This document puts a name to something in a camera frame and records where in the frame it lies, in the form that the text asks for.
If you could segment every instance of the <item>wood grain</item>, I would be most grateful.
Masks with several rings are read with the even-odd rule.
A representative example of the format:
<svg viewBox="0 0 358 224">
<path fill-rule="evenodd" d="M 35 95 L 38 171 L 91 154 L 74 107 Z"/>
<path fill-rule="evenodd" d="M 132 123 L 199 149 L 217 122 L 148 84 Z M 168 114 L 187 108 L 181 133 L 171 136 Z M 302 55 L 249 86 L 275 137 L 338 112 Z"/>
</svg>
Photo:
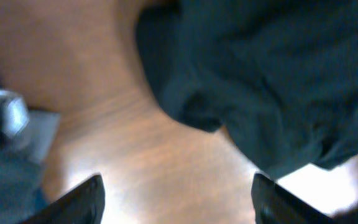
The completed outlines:
<svg viewBox="0 0 358 224">
<path fill-rule="evenodd" d="M 103 223 L 253 223 L 256 168 L 224 133 L 172 121 L 150 94 L 133 37 L 150 3 L 0 0 L 2 84 L 62 114 L 44 189 L 56 199 L 100 172 Z M 324 181 L 323 171 L 302 172 L 281 182 L 317 209 L 358 203 L 358 158 Z M 341 194 L 352 196 L 338 202 Z"/>
</svg>

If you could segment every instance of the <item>dark green fabric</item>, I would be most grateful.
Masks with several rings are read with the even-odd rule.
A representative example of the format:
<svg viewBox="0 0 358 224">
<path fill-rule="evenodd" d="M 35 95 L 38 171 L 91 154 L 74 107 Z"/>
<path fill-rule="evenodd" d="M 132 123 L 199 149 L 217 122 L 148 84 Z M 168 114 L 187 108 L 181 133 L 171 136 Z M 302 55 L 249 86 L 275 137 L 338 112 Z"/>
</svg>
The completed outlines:
<svg viewBox="0 0 358 224">
<path fill-rule="evenodd" d="M 271 177 L 358 154 L 358 0 L 182 0 L 144 11 L 136 38 L 161 108 L 225 125 Z"/>
</svg>

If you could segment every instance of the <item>gray object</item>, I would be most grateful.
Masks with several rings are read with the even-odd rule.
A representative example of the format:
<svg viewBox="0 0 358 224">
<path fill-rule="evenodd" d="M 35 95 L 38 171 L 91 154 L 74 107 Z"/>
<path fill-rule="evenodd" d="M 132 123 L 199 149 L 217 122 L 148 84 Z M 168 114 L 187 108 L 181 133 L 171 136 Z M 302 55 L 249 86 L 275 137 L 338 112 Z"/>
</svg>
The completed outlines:
<svg viewBox="0 0 358 224">
<path fill-rule="evenodd" d="M 56 113 L 28 111 L 20 95 L 0 90 L 0 223 L 34 214 L 34 193 L 59 119 Z"/>
</svg>

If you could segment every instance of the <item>wooden table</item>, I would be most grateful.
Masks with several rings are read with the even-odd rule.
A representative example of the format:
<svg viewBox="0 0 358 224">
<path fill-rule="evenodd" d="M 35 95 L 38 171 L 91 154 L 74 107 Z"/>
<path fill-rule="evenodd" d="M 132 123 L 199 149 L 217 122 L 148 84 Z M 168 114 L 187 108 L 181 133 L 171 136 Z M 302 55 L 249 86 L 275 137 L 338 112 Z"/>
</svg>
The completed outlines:
<svg viewBox="0 0 358 224">
<path fill-rule="evenodd" d="M 0 0 L 2 84 L 62 114 L 46 193 L 56 199 L 100 172 L 104 223 L 253 223 L 256 168 L 222 132 L 172 121 L 150 94 L 133 37 L 148 3 Z M 358 157 L 280 183 L 333 214 L 358 203 Z"/>
</svg>

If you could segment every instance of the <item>black object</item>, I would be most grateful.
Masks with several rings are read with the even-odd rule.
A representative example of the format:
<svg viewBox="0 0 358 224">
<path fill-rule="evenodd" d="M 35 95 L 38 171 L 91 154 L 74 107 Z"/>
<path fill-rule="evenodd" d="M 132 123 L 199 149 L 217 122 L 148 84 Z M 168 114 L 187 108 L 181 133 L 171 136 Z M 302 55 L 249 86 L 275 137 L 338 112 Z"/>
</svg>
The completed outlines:
<svg viewBox="0 0 358 224">
<path fill-rule="evenodd" d="M 103 210 L 103 180 L 94 175 L 20 224 L 100 224 Z"/>
<path fill-rule="evenodd" d="M 257 224 L 358 224 L 358 211 L 329 218 L 262 174 L 254 176 L 251 194 Z"/>
<path fill-rule="evenodd" d="M 272 178 L 358 154 L 358 0 L 180 0 L 136 31 L 161 108 Z"/>
</svg>

